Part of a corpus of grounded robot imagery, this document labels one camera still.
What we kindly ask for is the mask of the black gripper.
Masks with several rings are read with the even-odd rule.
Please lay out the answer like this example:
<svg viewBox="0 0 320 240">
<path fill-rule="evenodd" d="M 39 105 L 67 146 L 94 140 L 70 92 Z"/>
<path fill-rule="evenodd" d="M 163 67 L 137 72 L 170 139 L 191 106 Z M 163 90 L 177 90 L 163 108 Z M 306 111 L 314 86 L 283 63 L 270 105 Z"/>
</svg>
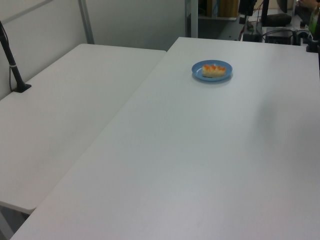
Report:
<svg viewBox="0 0 320 240">
<path fill-rule="evenodd" d="M 238 6 L 239 23 L 246 24 L 248 21 L 248 15 L 252 15 L 257 0 L 240 0 Z"/>
</svg>

